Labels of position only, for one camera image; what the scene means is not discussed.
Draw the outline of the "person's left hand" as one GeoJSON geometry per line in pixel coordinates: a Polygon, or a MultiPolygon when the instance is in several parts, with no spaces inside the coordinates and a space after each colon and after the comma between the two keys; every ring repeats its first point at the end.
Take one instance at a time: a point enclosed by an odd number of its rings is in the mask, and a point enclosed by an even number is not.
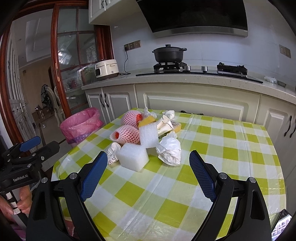
{"type": "MultiPolygon", "coordinates": [[[[12,220],[14,211],[11,205],[1,196],[1,211],[5,218],[12,220]]],[[[17,207],[22,213],[29,214],[32,206],[32,193],[29,185],[20,188],[20,200],[17,207]]]]}

